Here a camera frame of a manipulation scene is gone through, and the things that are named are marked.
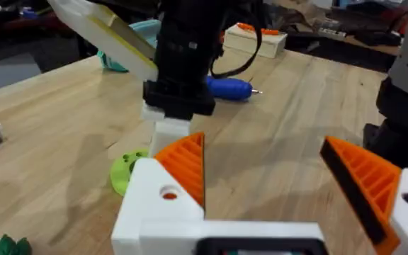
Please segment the bare white finger of the right gripper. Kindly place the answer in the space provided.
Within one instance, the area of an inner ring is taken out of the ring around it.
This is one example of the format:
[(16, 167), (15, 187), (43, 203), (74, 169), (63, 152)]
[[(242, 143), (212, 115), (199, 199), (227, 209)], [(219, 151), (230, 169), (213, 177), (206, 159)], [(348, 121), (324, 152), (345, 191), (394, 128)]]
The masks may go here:
[(171, 143), (190, 135), (189, 120), (166, 117), (162, 109), (150, 106), (146, 102), (142, 104), (141, 118), (154, 124), (148, 152), (150, 157), (155, 156)]

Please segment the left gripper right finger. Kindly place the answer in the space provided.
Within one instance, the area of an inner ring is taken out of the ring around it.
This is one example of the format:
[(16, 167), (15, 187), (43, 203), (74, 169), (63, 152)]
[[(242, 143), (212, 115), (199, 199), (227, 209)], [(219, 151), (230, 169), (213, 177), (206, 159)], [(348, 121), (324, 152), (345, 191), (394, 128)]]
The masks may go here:
[(337, 137), (320, 155), (376, 254), (408, 254), (408, 168)]

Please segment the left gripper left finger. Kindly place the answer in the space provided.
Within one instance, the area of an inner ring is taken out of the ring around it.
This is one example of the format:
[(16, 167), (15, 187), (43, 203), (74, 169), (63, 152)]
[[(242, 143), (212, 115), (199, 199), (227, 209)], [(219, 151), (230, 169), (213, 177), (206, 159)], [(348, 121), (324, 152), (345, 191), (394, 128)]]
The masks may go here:
[(135, 162), (111, 235), (114, 254), (194, 254), (205, 214), (204, 137), (182, 137)]

